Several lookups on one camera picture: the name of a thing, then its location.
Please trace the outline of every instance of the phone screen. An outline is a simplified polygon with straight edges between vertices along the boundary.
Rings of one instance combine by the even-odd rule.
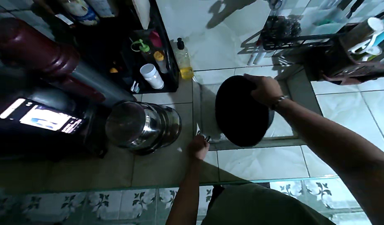
[[[59,130],[64,133],[74,132],[83,122],[82,119],[26,99],[17,99],[0,114],[0,118],[2,119],[9,118],[10,120],[17,120],[16,117],[19,118],[19,122],[22,124],[53,131]]]

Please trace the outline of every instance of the decorative tile border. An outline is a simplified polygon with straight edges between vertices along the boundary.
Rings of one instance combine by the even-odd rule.
[[[272,181],[270,188],[296,198],[337,224],[347,221],[363,224],[369,222],[340,178]],[[61,222],[64,225],[164,225],[178,189],[173,187],[0,195],[0,225],[30,222]],[[199,187],[197,224],[201,224],[204,219],[212,194],[213,186]]]

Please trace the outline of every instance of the green shirt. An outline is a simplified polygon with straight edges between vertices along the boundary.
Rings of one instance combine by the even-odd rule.
[[[226,188],[201,225],[334,225],[299,200],[257,184]]]

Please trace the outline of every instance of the black bucket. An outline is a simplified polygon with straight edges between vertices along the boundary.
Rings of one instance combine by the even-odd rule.
[[[240,147],[255,146],[274,120],[274,111],[250,95],[256,84],[243,76],[226,79],[215,97],[215,118],[229,141]]]

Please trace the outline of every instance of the yellow liquid bottle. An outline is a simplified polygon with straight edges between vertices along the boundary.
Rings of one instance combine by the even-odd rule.
[[[191,79],[194,76],[193,69],[191,67],[190,57],[188,49],[185,48],[185,44],[181,38],[178,38],[177,50],[174,55],[177,60],[179,70],[181,71],[181,77],[183,79]]]

